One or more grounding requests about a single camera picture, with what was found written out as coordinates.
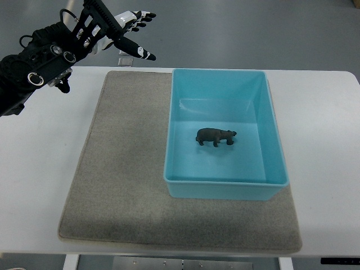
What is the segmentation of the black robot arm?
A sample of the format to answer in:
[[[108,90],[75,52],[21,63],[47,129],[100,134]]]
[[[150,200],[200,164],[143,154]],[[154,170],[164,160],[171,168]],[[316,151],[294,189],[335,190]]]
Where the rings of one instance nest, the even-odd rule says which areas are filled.
[[[73,30],[59,21],[34,31],[22,52],[1,60],[1,115],[19,115],[34,91],[48,83],[68,93],[70,68],[103,37],[117,43],[124,33],[102,1],[84,1]]]

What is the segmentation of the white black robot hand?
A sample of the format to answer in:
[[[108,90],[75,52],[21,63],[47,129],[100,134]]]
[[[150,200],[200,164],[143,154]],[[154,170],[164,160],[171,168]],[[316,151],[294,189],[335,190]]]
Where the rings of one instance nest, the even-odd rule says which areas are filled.
[[[140,28],[145,27],[146,23],[149,23],[155,17],[155,13],[148,11],[125,11],[121,14],[116,15],[114,19],[124,30],[124,33],[127,33],[139,31]],[[108,37],[103,37],[94,45],[91,54],[95,55],[97,53],[100,53],[101,51],[107,50],[112,45],[114,45],[119,50],[129,53],[130,56],[150,61],[156,60],[155,55],[148,52],[143,47],[124,36],[122,36],[117,41],[117,44],[115,44],[115,41],[113,41],[112,39]]]

